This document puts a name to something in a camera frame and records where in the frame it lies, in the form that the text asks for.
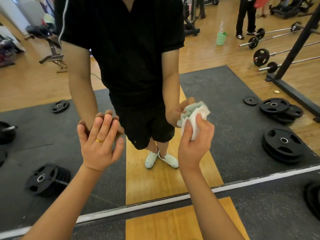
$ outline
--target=red cloth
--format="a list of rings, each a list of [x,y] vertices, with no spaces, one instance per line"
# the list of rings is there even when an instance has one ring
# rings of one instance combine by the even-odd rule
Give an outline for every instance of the red cloth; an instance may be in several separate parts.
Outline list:
[[[254,4],[255,8],[262,8],[264,5],[268,3],[269,0],[256,0],[256,3]]]

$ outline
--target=gold ring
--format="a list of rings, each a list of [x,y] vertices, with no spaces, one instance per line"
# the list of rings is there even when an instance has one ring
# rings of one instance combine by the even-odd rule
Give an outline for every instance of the gold ring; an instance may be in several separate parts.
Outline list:
[[[98,140],[98,139],[96,139],[96,141],[97,141],[97,142],[100,142],[100,143],[103,143],[103,142],[104,142],[104,140]]]

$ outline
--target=black t-shirt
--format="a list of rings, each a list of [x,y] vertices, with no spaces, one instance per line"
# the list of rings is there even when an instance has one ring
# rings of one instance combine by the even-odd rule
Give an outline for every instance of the black t-shirt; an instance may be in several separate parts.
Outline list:
[[[55,0],[58,33],[65,3]],[[122,0],[68,2],[61,40],[92,50],[113,104],[140,107],[163,100],[161,53],[182,48],[185,36],[182,0],[158,3],[135,0],[129,12]],[[160,27],[158,10],[166,10]]]

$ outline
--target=white sneaker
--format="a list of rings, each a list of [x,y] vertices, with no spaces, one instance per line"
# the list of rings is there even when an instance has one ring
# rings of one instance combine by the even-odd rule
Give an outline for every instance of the white sneaker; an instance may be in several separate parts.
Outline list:
[[[157,157],[158,157],[159,153],[153,153],[153,152],[149,152],[148,157],[146,158],[146,161],[144,163],[144,166],[146,168],[152,168],[152,166],[154,165]]]
[[[167,153],[163,158],[160,157],[160,153],[159,153],[159,158],[173,168],[179,167],[178,159],[176,159],[174,156],[170,155],[169,153]]]

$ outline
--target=bucket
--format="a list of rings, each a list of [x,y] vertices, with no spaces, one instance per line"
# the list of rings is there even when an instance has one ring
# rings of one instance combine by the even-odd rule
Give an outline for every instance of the bucket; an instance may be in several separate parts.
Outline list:
[[[227,33],[226,32],[218,32],[217,45],[223,45],[226,40]]]

